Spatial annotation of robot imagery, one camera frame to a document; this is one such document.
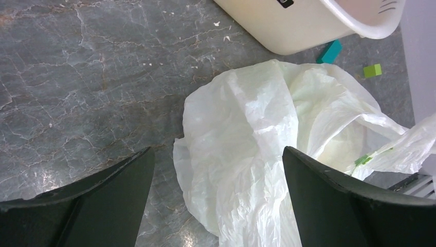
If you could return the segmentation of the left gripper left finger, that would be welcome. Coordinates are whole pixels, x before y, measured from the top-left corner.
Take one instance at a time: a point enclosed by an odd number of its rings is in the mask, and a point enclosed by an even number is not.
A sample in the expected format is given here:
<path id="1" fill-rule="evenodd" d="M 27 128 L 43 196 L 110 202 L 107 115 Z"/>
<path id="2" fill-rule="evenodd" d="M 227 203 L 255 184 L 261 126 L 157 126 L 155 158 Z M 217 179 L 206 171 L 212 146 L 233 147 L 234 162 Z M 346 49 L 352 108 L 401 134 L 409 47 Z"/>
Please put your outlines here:
<path id="1" fill-rule="evenodd" d="M 1 203 L 1 246 L 134 246 L 154 175 L 146 148 L 24 200 Z"/>

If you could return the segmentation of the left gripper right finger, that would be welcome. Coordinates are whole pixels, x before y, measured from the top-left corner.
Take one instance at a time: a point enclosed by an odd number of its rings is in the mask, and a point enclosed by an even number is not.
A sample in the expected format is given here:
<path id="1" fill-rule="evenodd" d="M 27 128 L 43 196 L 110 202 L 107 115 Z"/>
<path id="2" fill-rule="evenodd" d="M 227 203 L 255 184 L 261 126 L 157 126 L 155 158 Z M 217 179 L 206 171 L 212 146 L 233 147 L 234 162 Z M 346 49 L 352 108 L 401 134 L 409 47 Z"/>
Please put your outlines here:
<path id="1" fill-rule="evenodd" d="M 435 200 L 404 195 L 283 151 L 303 246 L 435 246 Z"/>

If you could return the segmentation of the white plastic bag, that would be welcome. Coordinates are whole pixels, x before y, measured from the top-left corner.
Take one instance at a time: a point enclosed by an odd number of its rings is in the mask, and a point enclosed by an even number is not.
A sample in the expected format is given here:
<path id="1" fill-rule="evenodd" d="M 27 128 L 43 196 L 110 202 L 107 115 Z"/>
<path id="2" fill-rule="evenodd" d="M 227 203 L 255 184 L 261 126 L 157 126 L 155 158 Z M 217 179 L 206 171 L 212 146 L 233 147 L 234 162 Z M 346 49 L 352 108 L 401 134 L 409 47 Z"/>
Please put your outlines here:
<path id="1" fill-rule="evenodd" d="M 185 100 L 173 160 L 188 211 L 220 246 L 300 246 L 282 154 L 294 147 L 359 180 L 414 174 L 435 154 L 435 116 L 406 128 L 332 64 L 269 60 Z"/>

